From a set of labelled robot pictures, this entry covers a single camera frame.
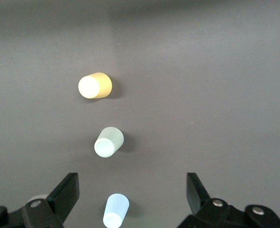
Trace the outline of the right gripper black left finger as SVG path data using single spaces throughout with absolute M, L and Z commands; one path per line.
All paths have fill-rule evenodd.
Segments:
M 9 213 L 0 206 L 0 228 L 62 228 L 79 198 L 77 173 L 69 173 L 46 197 Z

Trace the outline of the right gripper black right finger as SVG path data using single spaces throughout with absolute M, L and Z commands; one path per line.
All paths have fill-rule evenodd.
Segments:
M 196 173 L 186 175 L 186 197 L 192 213 L 180 228 L 280 228 L 280 218 L 266 206 L 248 205 L 240 211 L 211 198 Z

